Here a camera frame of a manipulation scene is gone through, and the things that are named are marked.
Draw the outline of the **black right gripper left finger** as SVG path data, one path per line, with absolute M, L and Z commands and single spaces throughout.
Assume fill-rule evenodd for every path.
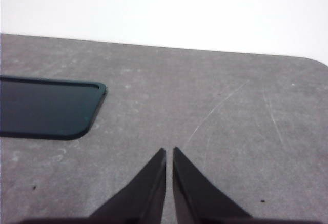
M 90 215 L 103 220 L 161 220 L 166 194 L 166 151 L 161 148 L 118 193 Z

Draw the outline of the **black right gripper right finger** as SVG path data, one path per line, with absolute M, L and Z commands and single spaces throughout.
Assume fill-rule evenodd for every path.
M 253 218 L 216 188 L 178 147 L 173 149 L 172 178 L 177 220 Z

